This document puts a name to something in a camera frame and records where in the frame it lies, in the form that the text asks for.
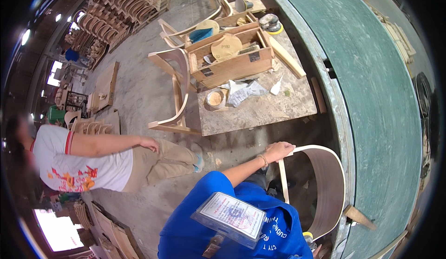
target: blue shirt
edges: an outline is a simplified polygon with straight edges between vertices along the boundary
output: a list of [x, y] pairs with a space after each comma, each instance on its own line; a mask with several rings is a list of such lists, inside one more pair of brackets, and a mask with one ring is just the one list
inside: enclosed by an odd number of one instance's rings
[[71, 48], [68, 48], [65, 51], [65, 59], [67, 61], [78, 61], [79, 59], [79, 53], [76, 51], [71, 50]]
[[293, 206], [266, 195], [265, 190], [256, 184], [242, 182], [236, 188], [232, 188], [231, 182], [224, 174], [213, 171], [198, 181], [165, 223], [158, 245], [160, 259], [203, 258], [202, 254], [216, 231], [198, 223], [190, 216], [217, 191], [235, 196], [264, 210], [266, 220], [254, 250], [226, 237], [212, 259], [287, 259], [293, 255], [305, 259], [313, 258], [302, 235], [298, 211]]

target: sneaker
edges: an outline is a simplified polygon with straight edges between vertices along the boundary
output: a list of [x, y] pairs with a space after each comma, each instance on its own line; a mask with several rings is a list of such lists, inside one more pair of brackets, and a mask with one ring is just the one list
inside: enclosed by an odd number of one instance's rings
[[193, 151], [198, 158], [197, 163], [193, 164], [193, 166], [195, 167], [193, 172], [200, 173], [201, 171], [203, 171], [204, 168], [203, 149], [197, 143], [193, 143], [190, 147], [190, 150]]

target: wooden table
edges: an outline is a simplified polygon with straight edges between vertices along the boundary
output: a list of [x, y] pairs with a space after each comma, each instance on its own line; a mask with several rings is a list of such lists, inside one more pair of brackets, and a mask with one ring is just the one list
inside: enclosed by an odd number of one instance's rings
[[[285, 31], [273, 36], [299, 64], [299, 58]], [[249, 96], [237, 108], [228, 107], [227, 111], [210, 111], [206, 104], [207, 90], [198, 93], [198, 107], [203, 136], [225, 133], [243, 128], [258, 127], [294, 118], [302, 118], [317, 113], [315, 100], [306, 77], [297, 78], [280, 61], [280, 68], [273, 73], [268, 71], [257, 74], [257, 82], [265, 89], [279, 81], [283, 74], [278, 95], [268, 93], [264, 96]]]

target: yellow sanding pad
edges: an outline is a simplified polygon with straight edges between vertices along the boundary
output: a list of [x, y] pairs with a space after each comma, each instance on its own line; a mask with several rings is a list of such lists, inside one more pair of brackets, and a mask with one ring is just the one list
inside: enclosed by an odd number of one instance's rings
[[217, 22], [214, 20], [204, 20], [198, 23], [197, 27], [195, 27], [195, 30], [204, 30], [212, 28], [212, 35], [216, 35], [220, 32], [220, 26]]
[[242, 42], [233, 34], [225, 34], [210, 46], [210, 51], [217, 61], [237, 55], [242, 50]]

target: bracelet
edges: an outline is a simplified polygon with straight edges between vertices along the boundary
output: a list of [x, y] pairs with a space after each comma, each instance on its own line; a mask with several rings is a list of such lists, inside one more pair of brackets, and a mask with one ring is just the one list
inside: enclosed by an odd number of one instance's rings
[[263, 161], [265, 162], [265, 165], [262, 167], [262, 170], [265, 171], [266, 167], [268, 167], [268, 161], [266, 160], [266, 158], [263, 155], [257, 155], [257, 157], [261, 157], [263, 159]]

